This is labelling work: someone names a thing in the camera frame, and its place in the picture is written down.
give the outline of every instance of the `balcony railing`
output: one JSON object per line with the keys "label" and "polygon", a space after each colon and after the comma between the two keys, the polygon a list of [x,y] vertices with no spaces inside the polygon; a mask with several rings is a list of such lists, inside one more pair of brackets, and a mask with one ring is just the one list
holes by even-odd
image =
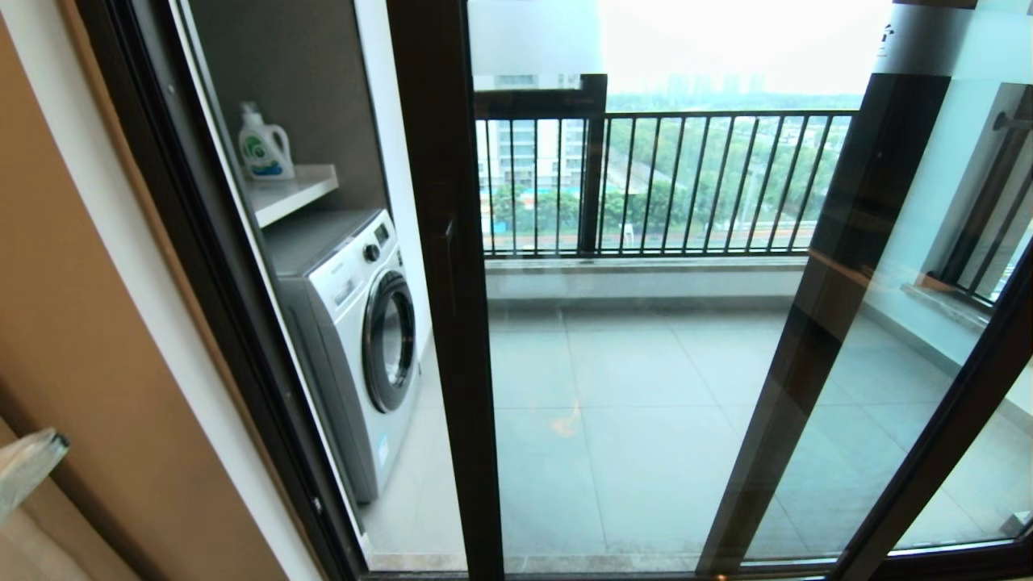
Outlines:
{"label": "balcony railing", "polygon": [[478,110],[491,257],[801,253],[855,113],[520,104]]}

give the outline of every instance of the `washing machine control panel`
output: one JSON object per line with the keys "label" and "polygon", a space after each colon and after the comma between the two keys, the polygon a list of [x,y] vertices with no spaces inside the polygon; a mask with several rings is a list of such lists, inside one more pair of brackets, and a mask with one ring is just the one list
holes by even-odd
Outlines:
{"label": "washing machine control panel", "polygon": [[354,301],[365,299],[368,285],[397,247],[395,226],[381,212],[365,228],[343,241],[309,280],[333,322]]}

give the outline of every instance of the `greenery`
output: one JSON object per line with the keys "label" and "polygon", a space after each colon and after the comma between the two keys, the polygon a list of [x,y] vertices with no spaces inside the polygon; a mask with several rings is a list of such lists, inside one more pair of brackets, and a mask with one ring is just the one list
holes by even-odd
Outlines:
{"label": "greenery", "polygon": [[[722,106],[725,111],[773,110],[773,109],[845,109],[857,106],[856,96],[800,96],[800,95],[732,95],[729,102],[727,95],[722,96]],[[608,100],[611,111],[676,111],[663,95],[614,95]],[[609,155],[608,176],[604,184],[604,198],[601,219],[603,234],[607,240],[618,240],[621,236],[621,224],[632,224],[636,244],[644,234],[646,225],[646,206],[649,203],[649,224],[645,235],[649,245],[659,244],[665,225],[668,228],[670,243],[681,244],[686,224],[689,223],[691,212],[690,238],[699,240],[706,233],[708,223],[714,218],[713,228],[716,232],[726,232],[731,226],[734,213],[734,227],[749,228],[757,213],[759,222],[770,223],[778,214],[779,205],[783,205],[784,216],[802,216],[805,220],[817,218],[824,201],[825,191],[832,181],[833,171],[839,157],[839,151],[846,136],[850,119],[834,117],[829,126],[828,136],[817,166],[814,183],[807,195],[807,183],[811,175],[824,124],[825,117],[813,117],[804,129],[800,153],[795,169],[793,169],[793,152],[797,139],[801,139],[804,118],[787,117],[783,122],[778,143],[775,135],[778,132],[778,115],[762,117],[737,118],[730,127],[729,118],[712,118],[709,129],[705,118],[689,118],[685,123],[682,135],[682,147],[679,150],[679,133],[681,121],[666,118],[662,121],[644,118],[634,123],[634,149],[631,158],[635,164],[632,171],[630,194],[625,195],[626,169],[628,151],[632,144],[632,121],[630,119],[615,119],[609,124]],[[750,137],[756,126],[756,137],[750,151]],[[706,137],[706,148],[702,159],[699,158],[700,146]],[[722,154],[727,143],[728,155],[724,163],[722,177]],[[775,156],[771,157],[775,147]],[[649,169],[655,155],[656,163],[649,184]],[[766,187],[763,186],[766,176]],[[675,178],[675,165],[678,164],[677,184],[671,188]],[[791,181],[788,188],[786,181]],[[518,193],[516,209],[513,212],[512,195],[508,187],[496,189],[493,195],[492,210],[496,228],[511,234],[512,220],[515,218],[518,235],[533,235],[535,220],[535,205],[533,193]],[[575,192],[562,192],[560,208],[557,211],[555,192],[539,193],[537,201],[537,220],[539,233],[555,233],[559,219],[562,233],[576,233],[580,218],[580,198]],[[670,205],[670,222],[666,216]]]}

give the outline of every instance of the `shelf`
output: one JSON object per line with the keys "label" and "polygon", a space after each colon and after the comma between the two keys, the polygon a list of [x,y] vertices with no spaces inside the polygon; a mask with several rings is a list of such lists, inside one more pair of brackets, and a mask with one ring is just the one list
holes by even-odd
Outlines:
{"label": "shelf", "polygon": [[294,165],[294,179],[246,182],[258,225],[265,227],[337,189],[334,165]]}

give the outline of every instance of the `front-loading washing machine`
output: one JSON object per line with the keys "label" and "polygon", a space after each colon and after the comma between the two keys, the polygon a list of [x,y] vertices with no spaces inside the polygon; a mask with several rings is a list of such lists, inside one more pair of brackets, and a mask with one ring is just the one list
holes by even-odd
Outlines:
{"label": "front-loading washing machine", "polygon": [[331,452],[355,499],[375,500],[416,395],[416,322],[395,226],[383,210],[341,211],[262,232]]}

